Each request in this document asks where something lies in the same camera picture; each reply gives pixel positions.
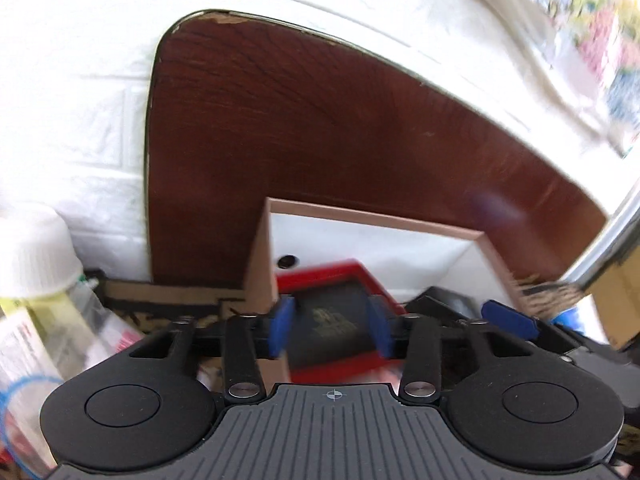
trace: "white wall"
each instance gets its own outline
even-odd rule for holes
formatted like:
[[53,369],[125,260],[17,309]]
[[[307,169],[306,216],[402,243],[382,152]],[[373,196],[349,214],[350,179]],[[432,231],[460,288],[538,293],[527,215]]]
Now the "white wall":
[[49,203],[86,265],[147,279],[148,82],[162,34],[200,9],[297,23],[400,64],[541,153],[607,213],[638,173],[548,100],[478,0],[0,0],[0,207]]

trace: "round black button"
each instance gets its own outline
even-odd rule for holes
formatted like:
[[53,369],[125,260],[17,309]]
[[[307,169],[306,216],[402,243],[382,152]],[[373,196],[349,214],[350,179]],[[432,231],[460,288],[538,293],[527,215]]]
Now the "round black button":
[[566,388],[551,383],[523,383],[502,394],[502,404],[511,415],[527,422],[551,424],[572,416],[578,401]]
[[95,422],[111,428],[126,428],[149,420],[160,408],[155,391],[134,384],[119,384],[95,392],[84,410]]

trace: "black object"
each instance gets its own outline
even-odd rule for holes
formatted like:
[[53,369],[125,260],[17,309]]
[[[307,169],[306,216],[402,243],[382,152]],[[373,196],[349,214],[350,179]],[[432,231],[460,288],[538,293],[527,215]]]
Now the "black object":
[[291,370],[375,351],[367,322],[369,294],[360,282],[314,286],[292,295],[297,308],[287,344]]
[[129,471],[176,458],[210,430],[210,392],[194,380],[192,324],[152,334],[47,398],[42,432],[59,462]]
[[439,286],[430,286],[407,303],[405,309],[407,312],[435,317],[441,322],[473,319],[478,317],[479,312],[474,300],[468,296]]
[[487,301],[482,306],[482,315],[501,329],[560,355],[608,384],[625,412],[625,425],[616,455],[629,464],[640,466],[640,367],[634,362],[632,348],[617,352],[569,327],[530,318],[496,301]]
[[292,269],[299,264],[299,262],[300,260],[293,254],[285,254],[278,258],[277,266],[279,269]]
[[[406,359],[399,396],[382,384],[280,385],[265,398],[256,359],[270,357],[278,312],[174,323],[60,386],[41,412],[63,463],[50,478],[616,478],[605,462],[620,400],[550,352],[481,320],[454,328],[387,309],[376,338],[386,326],[390,356]],[[440,361],[452,346],[471,364],[449,390]],[[222,357],[221,412],[194,379],[196,354]]]

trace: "wooden panel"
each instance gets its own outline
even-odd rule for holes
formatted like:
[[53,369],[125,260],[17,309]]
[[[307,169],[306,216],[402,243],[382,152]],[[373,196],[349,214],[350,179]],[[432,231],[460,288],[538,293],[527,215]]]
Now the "wooden panel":
[[369,54],[211,12],[165,35],[148,111],[158,283],[239,284],[264,198],[486,231],[517,277],[558,277],[604,224],[500,128]]

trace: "plastic bag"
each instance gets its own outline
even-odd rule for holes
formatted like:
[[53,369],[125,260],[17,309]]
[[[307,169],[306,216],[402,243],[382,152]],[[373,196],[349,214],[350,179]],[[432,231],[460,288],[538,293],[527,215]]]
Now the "plastic bag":
[[560,100],[626,155],[640,133],[638,0],[486,0]]
[[0,298],[0,436],[33,478],[56,466],[40,431],[40,409],[63,381],[135,343],[142,334],[79,282],[34,300]]

